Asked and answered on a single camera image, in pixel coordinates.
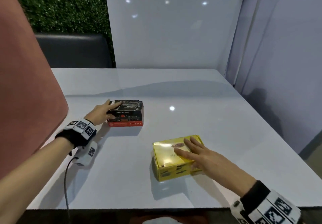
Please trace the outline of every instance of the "yellow box lid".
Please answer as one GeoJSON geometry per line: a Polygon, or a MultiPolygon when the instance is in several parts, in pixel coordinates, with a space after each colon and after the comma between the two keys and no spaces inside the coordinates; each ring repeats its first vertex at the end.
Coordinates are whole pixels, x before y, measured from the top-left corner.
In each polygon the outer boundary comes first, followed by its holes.
{"type": "MultiPolygon", "coordinates": [[[[202,143],[198,135],[192,135],[199,143],[202,143]]],[[[178,156],[175,152],[175,148],[182,149],[184,151],[189,151],[189,148],[184,144],[183,139],[189,139],[191,136],[175,138],[160,142],[153,143],[153,151],[155,156],[155,161],[158,168],[166,168],[175,165],[181,165],[184,163],[193,162],[192,160],[185,159],[178,156]]]]}

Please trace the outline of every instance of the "green hedge wall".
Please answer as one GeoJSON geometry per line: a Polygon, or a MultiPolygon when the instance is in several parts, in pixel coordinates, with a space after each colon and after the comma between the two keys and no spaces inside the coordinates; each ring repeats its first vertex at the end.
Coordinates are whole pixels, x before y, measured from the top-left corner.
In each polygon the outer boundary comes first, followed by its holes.
{"type": "Polygon", "coordinates": [[[106,0],[19,0],[35,32],[101,33],[115,64],[106,0]]]}

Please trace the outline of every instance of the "wristband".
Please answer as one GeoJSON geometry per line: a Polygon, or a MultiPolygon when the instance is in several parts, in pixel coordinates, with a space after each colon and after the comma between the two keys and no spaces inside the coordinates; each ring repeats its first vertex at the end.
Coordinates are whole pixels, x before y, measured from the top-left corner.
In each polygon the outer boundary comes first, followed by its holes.
{"type": "Polygon", "coordinates": [[[232,204],[231,213],[240,224],[302,223],[300,209],[260,181],[232,204]]]}
{"type": "Polygon", "coordinates": [[[56,136],[64,137],[70,141],[75,148],[85,147],[96,135],[96,128],[92,122],[86,119],[78,119],[70,122],[56,136]]]}

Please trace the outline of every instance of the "box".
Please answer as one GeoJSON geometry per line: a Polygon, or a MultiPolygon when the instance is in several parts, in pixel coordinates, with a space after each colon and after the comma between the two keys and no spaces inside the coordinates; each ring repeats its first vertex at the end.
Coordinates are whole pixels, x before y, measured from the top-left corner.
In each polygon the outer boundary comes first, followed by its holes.
{"type": "Polygon", "coordinates": [[[143,126],[143,102],[139,100],[114,100],[110,104],[122,102],[108,113],[115,119],[108,119],[110,127],[143,126]]]}
{"type": "MultiPolygon", "coordinates": [[[[178,156],[174,152],[175,148],[190,151],[183,142],[184,138],[189,139],[190,137],[191,136],[187,136],[153,143],[153,168],[158,181],[166,181],[201,171],[200,169],[191,170],[191,164],[194,161],[178,156]]],[[[203,144],[198,135],[192,135],[192,137],[203,144]]]]}

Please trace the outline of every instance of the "cable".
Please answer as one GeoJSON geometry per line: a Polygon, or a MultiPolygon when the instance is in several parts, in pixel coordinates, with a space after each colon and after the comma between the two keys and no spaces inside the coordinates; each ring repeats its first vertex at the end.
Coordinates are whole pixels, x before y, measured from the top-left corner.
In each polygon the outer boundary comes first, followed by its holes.
{"type": "Polygon", "coordinates": [[[68,167],[70,165],[70,163],[74,160],[74,159],[78,159],[78,157],[73,157],[67,167],[66,167],[66,171],[65,171],[65,177],[64,177],[64,193],[65,193],[65,200],[66,200],[66,209],[67,209],[67,214],[68,214],[68,222],[69,224],[71,224],[71,218],[70,218],[70,212],[69,212],[69,206],[68,206],[68,200],[67,200],[67,188],[66,188],[66,176],[67,176],[67,170],[68,170],[68,167]]]}
{"type": "Polygon", "coordinates": [[[249,25],[249,28],[248,28],[248,31],[247,31],[247,36],[246,36],[246,40],[245,40],[245,44],[244,44],[244,48],[243,48],[243,53],[241,55],[241,58],[240,58],[240,61],[239,61],[239,64],[238,64],[237,72],[236,72],[234,83],[233,83],[232,87],[235,87],[235,85],[236,85],[236,81],[237,81],[238,74],[239,74],[239,69],[240,69],[240,66],[241,66],[241,64],[242,64],[242,62],[244,60],[244,56],[245,56],[249,36],[251,35],[251,31],[252,31],[252,28],[253,28],[254,20],[256,18],[256,14],[257,14],[257,10],[258,10],[259,5],[260,5],[260,0],[257,0],[256,6],[255,6],[255,9],[254,9],[254,12],[253,12],[251,24],[249,25]]]}

